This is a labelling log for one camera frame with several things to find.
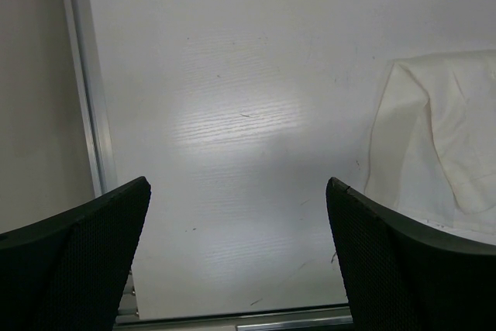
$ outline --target cloth fold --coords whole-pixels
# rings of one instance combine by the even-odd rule
[[[434,188],[417,189],[425,181]],[[470,215],[496,214],[496,51],[392,64],[372,130],[365,194],[415,217],[494,231],[491,219]]]

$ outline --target folded cloth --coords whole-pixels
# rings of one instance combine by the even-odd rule
[[[496,51],[394,61],[365,193],[417,218],[496,233]]]

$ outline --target towel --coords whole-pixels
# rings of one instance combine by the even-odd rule
[[[496,233],[496,51],[393,62],[365,194],[416,218]]]

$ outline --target gray wall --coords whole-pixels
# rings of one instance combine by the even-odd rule
[[[0,0],[0,233],[92,197],[63,0]]]

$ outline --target black textured surface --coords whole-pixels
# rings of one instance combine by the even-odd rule
[[[327,205],[356,329],[496,329],[496,247],[416,222],[336,179]]]
[[[10,265],[0,269],[0,281],[15,302],[10,314],[0,309],[1,329],[111,330],[149,200],[150,185],[139,178],[3,235],[0,264]]]

